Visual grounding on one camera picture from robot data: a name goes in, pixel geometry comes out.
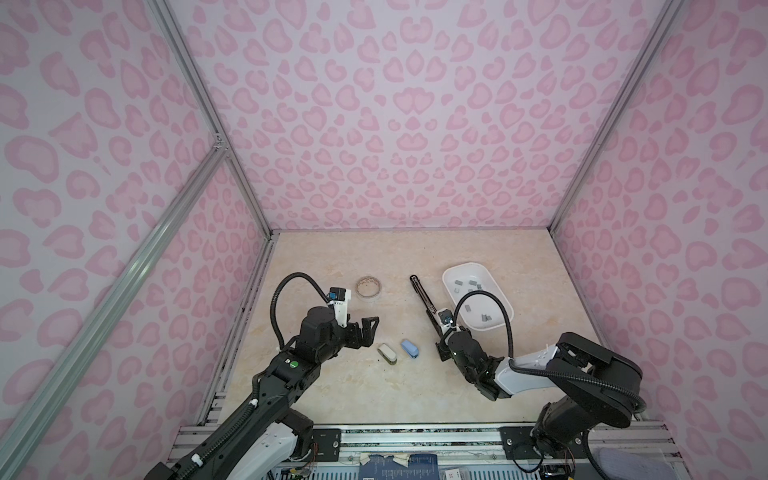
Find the beige staple box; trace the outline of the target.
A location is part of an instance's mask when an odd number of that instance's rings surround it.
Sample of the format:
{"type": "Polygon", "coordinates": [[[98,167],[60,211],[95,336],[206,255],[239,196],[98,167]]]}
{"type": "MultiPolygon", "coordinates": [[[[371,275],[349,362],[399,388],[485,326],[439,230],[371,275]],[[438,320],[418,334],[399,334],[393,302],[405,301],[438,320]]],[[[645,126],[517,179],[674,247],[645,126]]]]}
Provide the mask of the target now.
{"type": "Polygon", "coordinates": [[[395,365],[398,361],[396,352],[386,343],[379,344],[377,352],[389,365],[395,365]]]}

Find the blue staple box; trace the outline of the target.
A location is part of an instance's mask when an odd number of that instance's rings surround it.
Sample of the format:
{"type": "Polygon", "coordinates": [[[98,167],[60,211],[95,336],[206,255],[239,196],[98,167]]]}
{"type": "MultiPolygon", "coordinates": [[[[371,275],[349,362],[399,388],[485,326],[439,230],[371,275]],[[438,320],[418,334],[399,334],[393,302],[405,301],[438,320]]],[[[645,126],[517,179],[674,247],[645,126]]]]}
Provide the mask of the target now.
{"type": "Polygon", "coordinates": [[[404,339],[401,341],[401,347],[411,358],[417,358],[419,356],[419,348],[410,340],[404,339]]]}

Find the black stapler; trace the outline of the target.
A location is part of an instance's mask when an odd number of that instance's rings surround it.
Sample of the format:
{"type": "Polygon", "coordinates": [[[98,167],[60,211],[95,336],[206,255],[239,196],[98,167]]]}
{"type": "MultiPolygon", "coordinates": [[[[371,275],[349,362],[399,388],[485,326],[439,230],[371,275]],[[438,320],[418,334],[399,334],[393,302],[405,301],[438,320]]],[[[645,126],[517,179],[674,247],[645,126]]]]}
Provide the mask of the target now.
{"type": "Polygon", "coordinates": [[[411,275],[409,277],[410,283],[418,297],[420,298],[421,302],[424,304],[425,311],[427,314],[427,317],[429,318],[430,323],[432,324],[433,328],[435,329],[438,336],[442,335],[442,330],[440,327],[440,324],[438,322],[438,316],[437,316],[437,309],[432,302],[431,298],[427,294],[426,290],[424,289],[420,279],[417,275],[411,275]]]}

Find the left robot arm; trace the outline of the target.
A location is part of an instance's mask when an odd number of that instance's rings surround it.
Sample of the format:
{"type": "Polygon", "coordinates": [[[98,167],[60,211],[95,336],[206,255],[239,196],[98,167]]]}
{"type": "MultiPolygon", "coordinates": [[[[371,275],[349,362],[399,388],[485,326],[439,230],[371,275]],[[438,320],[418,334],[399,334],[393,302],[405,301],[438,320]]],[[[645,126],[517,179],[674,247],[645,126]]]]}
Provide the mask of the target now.
{"type": "Polygon", "coordinates": [[[162,462],[148,479],[261,479],[278,464],[310,461],[314,423],[292,406],[319,378],[322,363],[344,348],[373,344],[377,317],[341,325],[330,306],[313,307],[300,332],[252,380],[234,413],[174,465],[162,462]]]}

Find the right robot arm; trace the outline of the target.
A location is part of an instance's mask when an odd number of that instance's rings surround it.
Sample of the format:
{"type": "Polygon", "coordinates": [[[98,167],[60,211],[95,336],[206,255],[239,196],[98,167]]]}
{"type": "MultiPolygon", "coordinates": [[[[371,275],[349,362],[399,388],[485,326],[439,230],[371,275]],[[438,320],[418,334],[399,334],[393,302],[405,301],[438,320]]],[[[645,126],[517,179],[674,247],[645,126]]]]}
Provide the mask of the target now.
{"type": "Polygon", "coordinates": [[[554,387],[563,393],[560,400],[545,404],[520,442],[543,457],[566,453],[576,438],[599,424],[626,428],[646,408],[640,396],[642,369],[573,332],[517,358],[487,354],[463,329],[444,333],[437,348],[443,361],[452,360],[463,378],[491,401],[554,387]]]}

